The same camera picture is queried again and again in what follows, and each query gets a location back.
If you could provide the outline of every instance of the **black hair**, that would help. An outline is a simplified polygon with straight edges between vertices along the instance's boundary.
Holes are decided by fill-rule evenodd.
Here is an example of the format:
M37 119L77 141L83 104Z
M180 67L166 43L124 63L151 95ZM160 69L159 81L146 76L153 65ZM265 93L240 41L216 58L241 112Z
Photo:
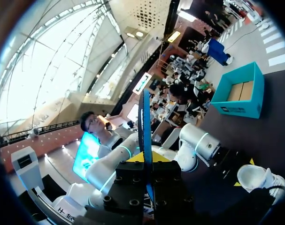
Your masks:
M205 30L204 33L206 34L206 36L207 36L207 35L210 35L210 33L209 33L208 30Z
M173 96L179 98L183 95L183 86L180 84L172 84L169 87L169 91Z
M85 132L87 132L86 120L91 115L94 115L94 112L88 111L88 112L83 113L83 115L80 117L80 126L81 126L81 129Z
M111 126L111 123L107 122L107 123L105 124L105 126L106 126L106 129L108 130L108 127Z

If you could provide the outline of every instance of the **white shirt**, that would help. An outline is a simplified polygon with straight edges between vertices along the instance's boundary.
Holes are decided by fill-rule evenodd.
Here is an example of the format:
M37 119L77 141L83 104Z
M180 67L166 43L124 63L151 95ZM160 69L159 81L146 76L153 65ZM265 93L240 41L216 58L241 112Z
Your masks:
M200 41L200 42L197 44L197 50L202 51L203 46L204 46L203 42Z
M127 139L131 134L133 134L132 131L124 128L124 127L118 127L115 130L111 131L111 133L113 134L112 136L112 140L109 141L110 143L107 143L106 145L100 144L100 148L98 151L98 157L99 158L103 158L105 157L107 154L109 154L112 151L112 146L116 143L116 141L121 137L123 139L123 141L125 139Z
M196 59L194 58L193 55L187 55L187 62L191 63L191 64L194 64L196 62Z

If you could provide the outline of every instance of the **man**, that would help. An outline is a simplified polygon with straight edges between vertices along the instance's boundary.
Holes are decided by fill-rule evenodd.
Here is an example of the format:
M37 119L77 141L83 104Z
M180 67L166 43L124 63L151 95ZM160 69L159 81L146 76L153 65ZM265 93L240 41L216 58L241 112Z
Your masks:
M99 158L105 157L131 134L133 134L132 131L124 127L118 127L114 131L106 130L105 124L97 115L94 114L94 112L91 111L85 112L81 116L80 126L83 131L92 134L99 140Z
M224 30L228 29L228 25L220 18L217 17L216 14L212 14L209 11L205 11L205 13L207 14L208 18L211 20L211 22L213 23L213 25L218 25L220 27L222 27Z

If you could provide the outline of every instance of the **cardboard box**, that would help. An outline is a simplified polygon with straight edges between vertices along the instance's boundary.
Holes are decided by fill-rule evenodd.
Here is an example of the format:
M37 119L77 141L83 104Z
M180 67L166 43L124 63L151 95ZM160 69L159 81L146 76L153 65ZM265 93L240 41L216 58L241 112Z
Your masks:
M232 85L227 101L250 100L252 96L253 81Z
M259 118L264 76L255 62L222 76L211 104L222 114Z

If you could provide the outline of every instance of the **railing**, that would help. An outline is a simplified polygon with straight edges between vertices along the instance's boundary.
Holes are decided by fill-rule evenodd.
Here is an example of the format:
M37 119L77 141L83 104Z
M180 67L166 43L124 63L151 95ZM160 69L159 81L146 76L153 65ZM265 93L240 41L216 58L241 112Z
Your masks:
M44 127L38 127L37 129L39 130L39 135L42 135L42 134L45 134L45 133L48 133L54 130L71 127L79 123L80 122L78 120L74 120L70 122L64 122L64 123L58 123L58 124L48 125ZM31 131L32 130L30 129L30 130L20 131L17 133L2 136L0 138L0 148L7 146L9 144L13 144L13 143L25 140L28 137L28 135L31 134Z

